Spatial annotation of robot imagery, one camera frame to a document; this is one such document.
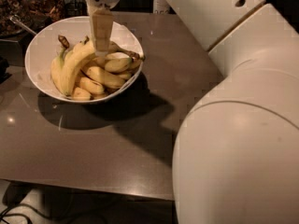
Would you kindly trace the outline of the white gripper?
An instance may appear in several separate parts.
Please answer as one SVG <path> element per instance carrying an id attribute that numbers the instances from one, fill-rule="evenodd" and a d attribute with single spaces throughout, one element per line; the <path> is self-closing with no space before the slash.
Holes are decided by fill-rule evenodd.
<path id="1" fill-rule="evenodd" d="M 95 54 L 105 57 L 108 53 L 113 26 L 113 15 L 110 8 L 115 7 L 120 0 L 85 0 L 91 25 L 91 39 Z"/>

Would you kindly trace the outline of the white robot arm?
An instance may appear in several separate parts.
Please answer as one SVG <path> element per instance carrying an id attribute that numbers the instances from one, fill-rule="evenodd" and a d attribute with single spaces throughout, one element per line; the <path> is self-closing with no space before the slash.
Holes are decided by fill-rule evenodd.
<path id="1" fill-rule="evenodd" d="M 182 122 L 179 224 L 299 224 L 298 34 L 265 0 L 165 0 L 224 76 Z"/>

